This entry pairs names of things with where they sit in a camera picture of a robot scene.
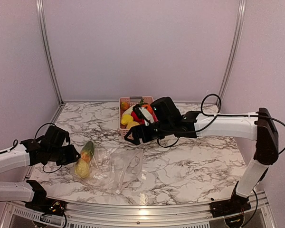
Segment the pale yellow fake fruit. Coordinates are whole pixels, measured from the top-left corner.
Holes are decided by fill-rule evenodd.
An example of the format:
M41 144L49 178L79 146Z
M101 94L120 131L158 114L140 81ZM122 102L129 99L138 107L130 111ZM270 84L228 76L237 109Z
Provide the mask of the pale yellow fake fruit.
M90 176L90 164L79 159L75 164L75 174L82 179L88 178Z

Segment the yellow fake lemon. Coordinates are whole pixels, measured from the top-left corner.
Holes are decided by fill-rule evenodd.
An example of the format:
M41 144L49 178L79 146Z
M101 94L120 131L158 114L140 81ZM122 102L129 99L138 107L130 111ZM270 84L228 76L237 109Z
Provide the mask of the yellow fake lemon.
M126 114L122 116L120 123L121 125L127 126L127 124L131 121L133 121L133 117L131 115Z

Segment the red fake pepper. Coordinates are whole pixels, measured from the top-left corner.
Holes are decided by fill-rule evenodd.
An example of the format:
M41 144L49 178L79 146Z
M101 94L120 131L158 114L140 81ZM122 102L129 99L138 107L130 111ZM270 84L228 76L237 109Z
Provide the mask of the red fake pepper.
M135 122L138 122L139 124L144 124L144 119L139 118L134 111L131 112L131 116L133 117L133 120Z

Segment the peach fake fruit with leaf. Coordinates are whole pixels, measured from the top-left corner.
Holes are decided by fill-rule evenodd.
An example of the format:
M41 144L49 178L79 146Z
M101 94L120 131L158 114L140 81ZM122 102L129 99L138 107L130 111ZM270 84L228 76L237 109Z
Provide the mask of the peach fake fruit with leaf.
M129 123L127 124L126 129L131 129L132 127L138 126L138 125L140 125L139 122L131 121L131 122L129 122Z

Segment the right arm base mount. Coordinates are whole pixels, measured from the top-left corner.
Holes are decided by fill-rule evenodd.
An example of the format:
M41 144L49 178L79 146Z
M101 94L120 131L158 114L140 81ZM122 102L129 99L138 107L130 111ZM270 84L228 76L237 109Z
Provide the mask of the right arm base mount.
M241 213L251 209L251 205L247 199L244 201L232 201L231 199L213 201L209 207L214 218Z

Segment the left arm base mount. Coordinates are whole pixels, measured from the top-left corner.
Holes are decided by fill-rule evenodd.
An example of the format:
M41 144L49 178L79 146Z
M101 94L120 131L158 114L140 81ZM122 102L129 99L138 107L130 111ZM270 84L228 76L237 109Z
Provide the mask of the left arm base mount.
M42 212L43 214L51 214L63 216L67 203L63 200L47 197L47 192L36 180L27 180L33 191L33 198L25 201L25 207Z

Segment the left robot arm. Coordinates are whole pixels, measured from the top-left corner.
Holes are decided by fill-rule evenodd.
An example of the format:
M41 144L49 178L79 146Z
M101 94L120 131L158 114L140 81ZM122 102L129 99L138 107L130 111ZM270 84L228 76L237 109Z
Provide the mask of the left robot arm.
M21 142L15 140L12 147L0 151L0 174L39 163L54 162L62 167L79 159L80 153L70 143L69 132L50 124L44 135ZM47 211L51 205L46 191L35 180L0 181L0 201L32 202L40 211Z

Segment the orange red fake fruit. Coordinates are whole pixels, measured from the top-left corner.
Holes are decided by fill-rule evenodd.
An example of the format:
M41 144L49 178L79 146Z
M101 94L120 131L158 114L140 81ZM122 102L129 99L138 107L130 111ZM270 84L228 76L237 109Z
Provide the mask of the orange red fake fruit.
M130 104L128 102L121 102L120 108L121 108L121 110L126 111L127 109L130 108Z

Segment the clear zip top bag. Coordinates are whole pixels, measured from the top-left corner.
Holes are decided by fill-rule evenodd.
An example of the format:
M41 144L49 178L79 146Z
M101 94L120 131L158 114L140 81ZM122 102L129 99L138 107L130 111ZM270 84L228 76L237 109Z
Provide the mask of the clear zip top bag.
M137 180L143 168L143 150L110 149L104 153L94 153L90 164L90 176L81 181L106 190L109 193L120 193L133 181Z

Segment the green orange fake mango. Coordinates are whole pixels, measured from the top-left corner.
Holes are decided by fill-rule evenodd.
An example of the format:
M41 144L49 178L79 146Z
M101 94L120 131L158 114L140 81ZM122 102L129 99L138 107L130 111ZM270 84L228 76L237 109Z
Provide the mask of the green orange fake mango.
M82 148L80 154L81 159L83 159L85 162L89 163L94 156L95 147L92 141L88 141L84 147Z

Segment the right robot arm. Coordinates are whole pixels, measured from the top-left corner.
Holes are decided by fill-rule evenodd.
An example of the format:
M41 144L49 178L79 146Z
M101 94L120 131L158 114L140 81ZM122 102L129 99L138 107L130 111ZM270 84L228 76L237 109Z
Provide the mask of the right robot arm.
M124 139L134 145L163 139L225 136L256 141L256 151L242 178L234 188L234 196L226 202L226 209L237 212L244 206L253 188L261 181L269 166L279 157L279 136L275 120L265 108L248 114L206 114L202 110L180 114L170 97L162 97L151 103L153 116L138 104L133 110L144 124L131 127Z

